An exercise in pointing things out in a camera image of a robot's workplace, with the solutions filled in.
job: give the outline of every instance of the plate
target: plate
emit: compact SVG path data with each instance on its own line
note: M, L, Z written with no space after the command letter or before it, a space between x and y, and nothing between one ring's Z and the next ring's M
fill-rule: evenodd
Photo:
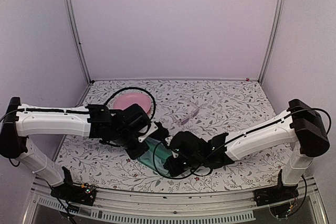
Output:
M127 93L119 96L115 100L113 108L116 110L124 110L135 103L137 103L146 113L151 109L151 99L142 93Z

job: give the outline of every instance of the white wall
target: white wall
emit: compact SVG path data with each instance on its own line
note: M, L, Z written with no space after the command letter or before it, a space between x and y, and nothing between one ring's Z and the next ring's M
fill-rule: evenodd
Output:
M73 43L64 0L0 0L0 115L12 96L31 105L76 105L85 82ZM33 140L49 156L59 143ZM33 179L24 165L0 157L0 223L22 221Z
M276 112L299 98L326 109L333 118L330 150L312 165L330 223L336 223L335 81L336 0L285 0L263 87Z
M257 79L276 0L73 0L93 79Z

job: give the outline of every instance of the patterned tablecloth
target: patterned tablecloth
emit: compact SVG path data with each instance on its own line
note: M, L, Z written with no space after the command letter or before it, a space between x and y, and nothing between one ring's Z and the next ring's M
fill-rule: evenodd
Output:
M219 133L243 130L275 115L260 85L241 81L98 81L90 88L83 104L102 104L115 91L130 86L145 88L154 95L157 103L154 120L161 121L171 134L191 131L209 140ZM197 105L200 111L185 125L178 126L173 117L178 119L187 115L191 111L189 102ZM130 191L199 193L276 184L279 169L290 155L289 145L278 145L216 169L206 177L171 180L130 160L120 148L70 135L66 137L56 162L70 169L78 183L89 182L104 188Z

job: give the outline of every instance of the wall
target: wall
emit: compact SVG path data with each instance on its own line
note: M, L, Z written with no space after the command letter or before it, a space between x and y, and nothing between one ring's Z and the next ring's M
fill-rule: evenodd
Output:
M276 0L73 0L93 79L257 79Z
M331 148L312 165L330 223L336 223L335 13L336 0L285 0L263 85L276 112L287 108L289 100L299 98L326 109L333 118Z
M76 105L85 83L64 0L0 0L0 10L0 114L12 96L31 105ZM33 140L51 156L59 137ZM0 157L1 224L22 221L33 180L23 165Z

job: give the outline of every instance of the leaf pattern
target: leaf pattern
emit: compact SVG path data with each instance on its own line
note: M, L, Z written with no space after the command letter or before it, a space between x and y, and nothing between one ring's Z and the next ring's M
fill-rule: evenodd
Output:
M243 130L275 115L260 85L249 81L97 81L91 86L83 104L102 104L114 92L130 86L144 88L153 94L157 103L154 120L162 122L171 134L191 131L209 140L214 135ZM179 126L174 117L188 116L193 110L192 106L188 106L190 102L200 110L194 118ZM206 177L172 180L130 160L121 148L101 145L98 139L69 135L56 162L66 166L78 183L89 182L116 190L200 193L276 184L279 169L290 155L289 145L279 145L248 155L232 165L214 170ZM207 172L203 168L197 173Z

